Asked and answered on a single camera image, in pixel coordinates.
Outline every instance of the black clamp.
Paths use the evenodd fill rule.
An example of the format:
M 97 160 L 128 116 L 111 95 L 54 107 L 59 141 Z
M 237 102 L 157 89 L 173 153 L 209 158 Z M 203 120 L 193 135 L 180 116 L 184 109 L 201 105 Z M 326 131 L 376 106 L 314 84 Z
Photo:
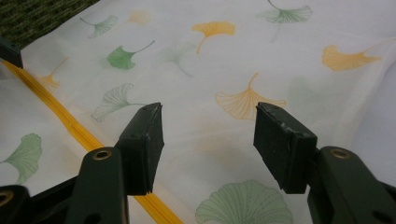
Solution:
M 257 106 L 254 146 L 288 194 L 303 194 L 316 224 L 396 223 L 396 188 L 381 183 L 353 152 L 317 149 L 318 138 L 284 109 Z

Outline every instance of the clamp jaw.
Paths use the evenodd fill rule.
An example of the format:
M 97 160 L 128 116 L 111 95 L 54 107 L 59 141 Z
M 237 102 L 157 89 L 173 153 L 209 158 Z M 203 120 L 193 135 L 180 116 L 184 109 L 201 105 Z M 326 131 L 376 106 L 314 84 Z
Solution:
M 78 176 L 34 197 L 23 186 L 1 187 L 0 223 L 127 224 L 127 195 L 152 192 L 162 150 L 162 105 L 143 106 L 114 147 L 85 155 Z
M 254 146 L 288 194 L 303 194 L 316 224 L 396 223 L 396 188 L 375 179 L 340 147 L 318 150 L 318 138 L 288 112 L 259 103 Z

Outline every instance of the white fabric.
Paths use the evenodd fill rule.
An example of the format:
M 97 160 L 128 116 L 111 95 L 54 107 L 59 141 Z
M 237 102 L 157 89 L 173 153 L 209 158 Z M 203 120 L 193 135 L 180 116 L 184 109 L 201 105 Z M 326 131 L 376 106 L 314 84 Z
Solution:
M 304 21 L 271 22 L 269 11 L 276 7 L 270 3 L 282 9 L 308 6 L 311 12 L 304 10 Z M 185 223 L 194 223 L 200 204 L 226 184 L 256 180 L 278 190 L 252 145 L 254 120 L 227 113 L 220 96 L 251 88 L 261 97 L 285 101 L 285 109 L 318 136 L 318 147 L 351 148 L 368 103 L 396 59 L 395 7 L 391 1 L 102 1 L 24 49 L 23 62 L 36 77 L 61 64 L 53 75 L 60 83 L 53 95 L 106 146 L 117 142 L 141 106 L 125 106 L 98 122 L 92 114 L 107 92 L 129 83 L 130 104 L 161 102 L 165 147 L 154 192 Z M 127 22 L 136 12 L 140 19 Z M 90 38 L 94 28 L 84 21 L 96 24 L 111 15 L 117 24 Z M 210 22 L 228 22 L 234 32 L 208 36 L 197 53 L 205 36 L 193 27 Z M 107 60 L 119 46 L 128 52 L 143 49 L 132 57 L 133 68 Z M 380 58 L 333 71 L 322 61 L 329 46 L 340 55 Z M 175 52 L 177 60 L 170 61 Z M 62 132 L 58 137 L 70 138 Z M 354 150 L 360 153 L 359 147 Z M 40 184 L 28 187 L 38 192 L 48 186 Z M 279 194 L 293 223 L 311 222 L 306 195 Z M 135 222 L 152 222 L 133 200 L 131 212 Z

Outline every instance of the green ginkgo leaf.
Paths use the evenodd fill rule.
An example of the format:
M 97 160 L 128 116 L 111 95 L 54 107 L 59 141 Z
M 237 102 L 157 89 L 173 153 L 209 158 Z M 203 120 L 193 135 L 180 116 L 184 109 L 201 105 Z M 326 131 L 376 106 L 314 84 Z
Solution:
M 19 173 L 16 184 L 23 184 L 38 169 L 41 156 L 41 138 L 35 133 L 26 134 L 17 149 L 4 161 L 14 166 Z
M 85 23 L 93 26 L 95 30 L 93 31 L 93 34 L 89 36 L 89 38 L 96 38 L 99 35 L 104 34 L 105 32 L 109 31 L 114 25 L 117 24 L 117 17 L 110 15 L 107 17 L 102 22 L 99 22 L 97 24 L 92 24 L 87 21 L 84 21 Z
M 169 62 L 169 63 L 175 63 L 177 65 L 177 67 L 180 69 L 180 71 L 182 71 L 184 74 L 186 74 L 189 77 L 192 77 L 192 75 L 190 75 L 186 70 L 183 69 L 183 67 L 180 65 L 180 60 L 183 57 L 184 54 L 186 54 L 187 52 L 195 49 L 196 47 L 191 44 L 191 43 L 184 43 L 181 45 L 178 45 L 175 48 L 168 48 L 163 50 L 160 55 L 161 58 L 165 61 L 165 62 Z
M 283 223 L 291 224 L 293 216 L 282 195 L 256 180 L 224 185 L 203 201 L 195 212 L 199 224 Z
M 106 116 L 114 111 L 124 108 L 128 105 L 143 105 L 131 104 L 127 100 L 128 90 L 134 85 L 131 83 L 122 84 L 111 91 L 105 93 L 102 103 L 92 113 L 92 117 L 98 122 L 105 120 Z
M 119 46 L 115 50 L 113 50 L 108 56 L 107 61 L 113 67 L 117 67 L 120 69 L 131 69 L 135 66 L 135 63 L 132 62 L 132 57 L 137 53 L 152 45 L 155 41 L 152 41 L 149 45 L 144 48 L 136 51 L 136 52 L 128 52 L 122 49 L 122 46 Z
M 274 23 L 295 23 L 306 21 L 312 15 L 313 11 L 309 6 L 303 6 L 295 9 L 281 9 L 274 6 L 271 1 L 268 2 L 275 9 L 271 11 L 264 11 L 258 14 L 258 17 L 264 17 L 270 22 Z

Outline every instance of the green fabric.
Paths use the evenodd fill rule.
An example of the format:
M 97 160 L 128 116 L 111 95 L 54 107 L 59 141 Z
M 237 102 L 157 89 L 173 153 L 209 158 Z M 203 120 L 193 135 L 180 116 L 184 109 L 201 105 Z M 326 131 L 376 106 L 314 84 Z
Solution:
M 0 36 L 21 49 L 98 0 L 0 0 Z

